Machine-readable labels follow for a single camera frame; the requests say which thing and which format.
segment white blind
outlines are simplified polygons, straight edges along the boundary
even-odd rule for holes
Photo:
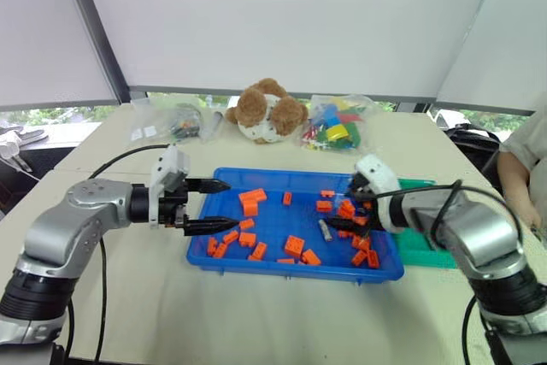
[[[0,109],[114,102],[73,0],[0,0]]]
[[[479,0],[95,0],[129,85],[436,97]]]
[[[534,111],[547,104],[547,0],[485,0],[438,100]]]

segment black bag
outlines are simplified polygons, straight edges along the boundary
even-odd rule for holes
[[[486,132],[483,136],[471,130]],[[496,134],[474,124],[458,124],[446,130],[446,136],[452,140],[468,160],[486,177],[490,184],[503,194],[502,184],[497,175],[497,156],[501,142]]]

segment white table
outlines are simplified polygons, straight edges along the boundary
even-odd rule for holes
[[[0,280],[5,283],[26,228],[61,200],[72,184],[125,150],[132,109],[123,106],[0,223]],[[384,114],[369,122],[368,142],[403,177],[439,183],[463,177],[488,183],[424,115]],[[357,156],[299,149],[292,142],[254,145],[225,125],[211,144],[182,146],[192,175],[215,168],[251,167],[351,172]],[[104,178],[146,183],[159,151],[138,153]],[[191,195],[196,216],[199,195]],[[461,364],[460,330],[472,293],[457,270],[406,267],[396,282],[351,283],[266,275],[221,276],[185,260],[187,238],[146,225],[108,233],[109,310],[105,360],[158,364],[378,363]],[[525,235],[540,280],[547,257]],[[100,318],[100,256],[96,252],[74,293],[73,354],[93,357]],[[59,342],[66,338],[65,328]],[[491,364],[476,312],[469,328],[473,365]]]

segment brown teddy bear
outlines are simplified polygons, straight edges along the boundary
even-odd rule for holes
[[[248,87],[226,119],[255,143],[274,143],[289,136],[308,119],[306,106],[289,96],[274,79]]]

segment plastic bag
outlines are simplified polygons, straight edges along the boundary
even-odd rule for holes
[[[135,121],[130,145],[179,143],[200,137],[210,112],[193,97],[154,97],[132,101]]]
[[[368,97],[313,95],[301,143],[312,150],[362,150],[366,119],[378,112]]]

